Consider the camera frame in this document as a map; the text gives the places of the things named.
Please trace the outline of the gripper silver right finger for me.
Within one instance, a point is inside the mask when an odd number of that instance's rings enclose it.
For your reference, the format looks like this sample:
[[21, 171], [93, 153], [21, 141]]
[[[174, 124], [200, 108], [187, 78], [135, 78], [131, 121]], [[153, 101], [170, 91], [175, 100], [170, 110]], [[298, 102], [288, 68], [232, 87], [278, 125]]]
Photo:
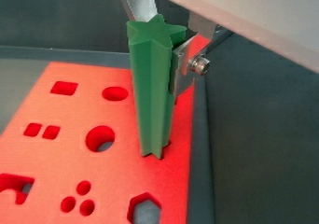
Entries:
[[195, 76], [207, 73], [211, 65], [207, 54], [234, 34], [195, 12], [190, 13], [188, 29], [195, 34], [172, 51], [168, 91], [175, 97], [192, 85]]

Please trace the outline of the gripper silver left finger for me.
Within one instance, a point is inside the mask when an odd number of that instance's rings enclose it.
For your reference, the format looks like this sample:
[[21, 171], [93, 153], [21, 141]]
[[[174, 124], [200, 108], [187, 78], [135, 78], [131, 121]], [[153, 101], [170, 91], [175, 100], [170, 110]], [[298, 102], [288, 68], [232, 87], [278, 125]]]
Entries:
[[155, 0], [121, 0], [121, 4], [131, 21], [148, 22], [157, 15]]

